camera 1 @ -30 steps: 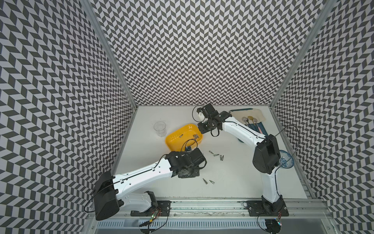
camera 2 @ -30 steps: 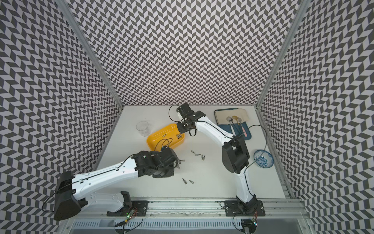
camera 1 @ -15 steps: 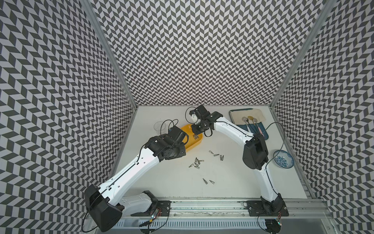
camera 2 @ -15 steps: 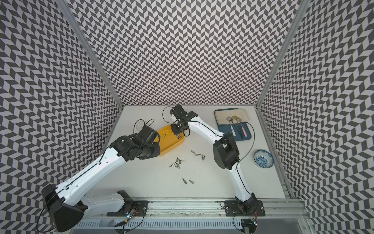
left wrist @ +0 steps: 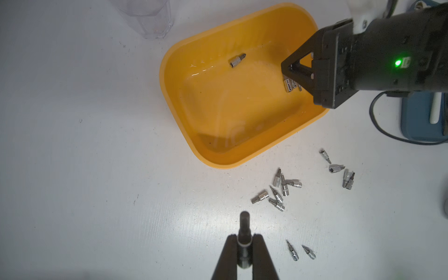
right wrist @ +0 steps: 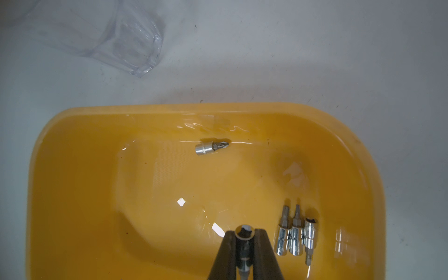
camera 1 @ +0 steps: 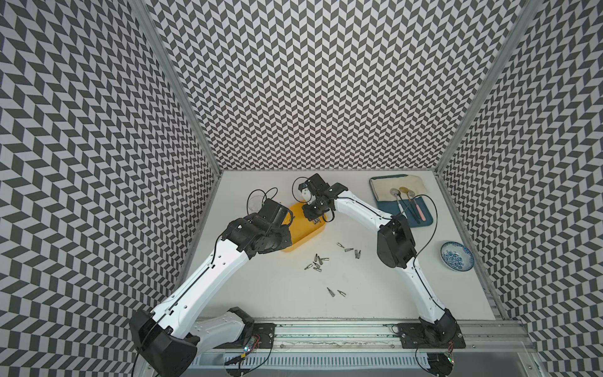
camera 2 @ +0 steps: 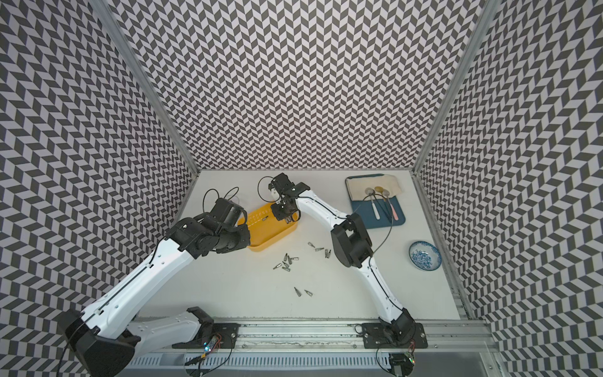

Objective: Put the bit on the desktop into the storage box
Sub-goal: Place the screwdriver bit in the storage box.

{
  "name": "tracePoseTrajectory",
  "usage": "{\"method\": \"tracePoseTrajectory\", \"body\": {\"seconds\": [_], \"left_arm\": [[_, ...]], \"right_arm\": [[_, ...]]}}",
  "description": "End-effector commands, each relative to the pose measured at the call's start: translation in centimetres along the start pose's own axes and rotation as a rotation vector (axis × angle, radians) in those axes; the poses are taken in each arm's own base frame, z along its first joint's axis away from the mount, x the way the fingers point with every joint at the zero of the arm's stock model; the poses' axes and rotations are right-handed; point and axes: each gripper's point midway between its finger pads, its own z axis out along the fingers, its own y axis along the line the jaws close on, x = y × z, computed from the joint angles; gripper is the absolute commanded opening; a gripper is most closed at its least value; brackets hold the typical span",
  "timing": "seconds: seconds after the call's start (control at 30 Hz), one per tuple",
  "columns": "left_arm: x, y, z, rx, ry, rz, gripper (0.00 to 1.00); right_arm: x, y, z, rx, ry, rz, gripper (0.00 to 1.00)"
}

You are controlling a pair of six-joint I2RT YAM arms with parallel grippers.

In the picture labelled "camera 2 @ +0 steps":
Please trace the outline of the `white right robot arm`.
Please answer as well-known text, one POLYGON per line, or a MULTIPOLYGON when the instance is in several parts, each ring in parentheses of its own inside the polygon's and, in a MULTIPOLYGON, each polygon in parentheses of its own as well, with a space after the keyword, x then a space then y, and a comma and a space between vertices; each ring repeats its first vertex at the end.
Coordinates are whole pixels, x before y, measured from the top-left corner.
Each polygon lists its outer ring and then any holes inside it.
POLYGON ((272 178, 268 188, 274 199, 271 210, 277 220, 292 220, 294 214, 300 213, 319 221, 331 232, 336 258, 344 267, 356 271, 371 295, 386 343, 393 347, 416 345, 419 325, 381 275, 374 260, 372 239, 361 216, 337 210, 308 185, 295 184, 284 173, 272 178))

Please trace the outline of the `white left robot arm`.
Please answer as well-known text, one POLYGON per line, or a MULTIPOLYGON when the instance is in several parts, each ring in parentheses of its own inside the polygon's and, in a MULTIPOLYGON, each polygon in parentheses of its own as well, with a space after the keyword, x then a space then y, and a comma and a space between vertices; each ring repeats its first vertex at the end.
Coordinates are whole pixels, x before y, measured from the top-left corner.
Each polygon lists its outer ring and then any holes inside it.
POLYGON ((116 376, 146 353, 192 345, 210 350, 217 342, 214 319, 199 307, 150 322, 135 322, 140 309, 183 268, 211 252, 247 248, 247 212, 219 198, 209 212, 183 218, 170 228, 137 268, 85 309, 57 316, 67 348, 92 376, 116 376))

